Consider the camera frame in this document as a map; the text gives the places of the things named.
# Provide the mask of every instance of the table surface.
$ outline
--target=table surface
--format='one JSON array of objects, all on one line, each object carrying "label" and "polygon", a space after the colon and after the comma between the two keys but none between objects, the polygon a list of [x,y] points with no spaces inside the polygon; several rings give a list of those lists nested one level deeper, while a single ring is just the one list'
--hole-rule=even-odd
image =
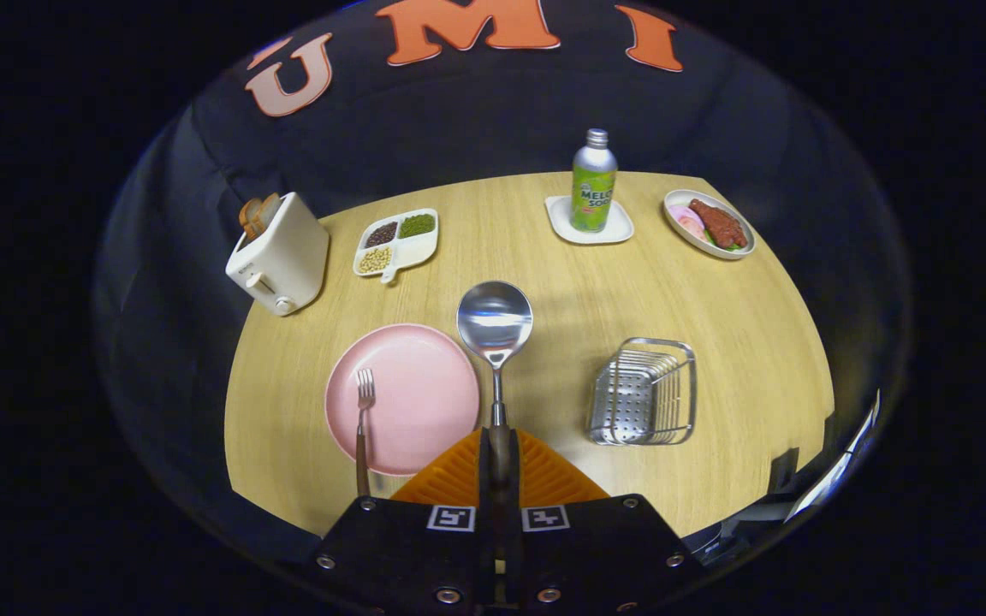
[{"label": "table surface", "polygon": [[[515,284],[535,311],[531,339],[505,365],[509,424],[546,441],[608,494],[646,495],[677,534],[766,495],[771,460],[789,449],[799,449],[798,468],[809,463],[833,410],[832,379],[817,327],[769,238],[758,237],[740,261],[707,256],[668,225],[662,198],[690,188],[728,200],[702,179],[622,171],[615,200],[633,219],[633,237],[573,245],[553,233],[543,206],[570,184],[568,172],[474,180],[322,219],[331,246],[317,299],[282,318],[254,303],[246,317],[224,424],[232,489],[325,534],[356,496],[355,464],[325,424],[334,363],[361,335],[389,323],[426,324],[462,347],[455,309],[486,280]],[[353,275],[364,229],[421,207],[436,208],[441,219],[434,256],[399,270],[391,286]],[[599,368],[631,336],[695,350],[698,416],[685,443],[602,446],[587,436]],[[488,425],[492,376],[469,358],[481,388],[478,420]],[[392,495],[406,480],[372,473],[371,493]]]}]

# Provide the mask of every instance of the meat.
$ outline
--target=meat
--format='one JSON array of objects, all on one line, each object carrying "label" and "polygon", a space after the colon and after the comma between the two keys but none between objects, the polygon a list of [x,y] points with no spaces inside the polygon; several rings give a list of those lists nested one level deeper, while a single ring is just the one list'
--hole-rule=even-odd
[{"label": "meat", "polygon": [[718,210],[716,207],[709,207],[701,200],[693,198],[690,203],[693,213],[698,214],[705,225],[705,230],[709,231],[713,241],[719,248],[729,249],[732,246],[748,246],[748,238],[744,237],[744,230],[740,229],[740,222],[732,218],[727,211]]}]

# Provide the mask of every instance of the can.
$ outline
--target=can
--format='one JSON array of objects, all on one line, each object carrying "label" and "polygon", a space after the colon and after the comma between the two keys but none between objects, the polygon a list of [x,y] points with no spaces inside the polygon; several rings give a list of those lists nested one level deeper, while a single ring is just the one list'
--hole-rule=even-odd
[{"label": "can", "polygon": [[570,225],[574,229],[598,234],[607,226],[618,168],[615,155],[607,149],[606,130],[588,129],[584,147],[573,157]]}]

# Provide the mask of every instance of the black fabric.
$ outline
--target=black fabric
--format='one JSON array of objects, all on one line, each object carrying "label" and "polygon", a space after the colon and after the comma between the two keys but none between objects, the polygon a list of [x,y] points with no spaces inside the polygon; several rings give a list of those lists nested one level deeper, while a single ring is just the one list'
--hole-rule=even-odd
[{"label": "black fabric", "polygon": [[[492,50],[486,24],[470,50],[430,34],[441,55],[391,67],[391,25],[375,16],[387,4],[306,24],[252,70],[246,54],[220,74],[156,137],[107,223],[93,296],[99,368],[129,444],[202,524],[269,560],[313,542],[232,494],[227,477],[224,394],[251,300],[223,266],[242,204],[297,191],[325,216],[424,187],[567,170],[594,126],[610,132],[620,169],[701,176],[770,244],[829,356],[841,421],[826,443],[857,428],[878,388],[897,393],[909,311],[899,238],[876,181],[809,101],[637,3],[627,5],[676,24],[682,73],[627,58],[630,22],[599,0],[544,1],[556,50]],[[279,80],[298,90],[290,52],[326,32],[329,89],[297,113],[263,114],[246,82],[282,62]]]}]

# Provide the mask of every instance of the metal spoon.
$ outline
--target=metal spoon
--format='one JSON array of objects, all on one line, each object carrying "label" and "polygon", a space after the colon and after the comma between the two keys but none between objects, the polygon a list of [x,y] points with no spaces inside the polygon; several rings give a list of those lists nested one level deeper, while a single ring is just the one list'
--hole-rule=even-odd
[{"label": "metal spoon", "polygon": [[508,480],[508,417],[505,414],[501,368],[532,335],[532,305],[518,288],[503,281],[474,285],[459,303],[455,324],[459,336],[473,354],[493,367],[493,412],[490,445],[493,447],[493,478]]}]

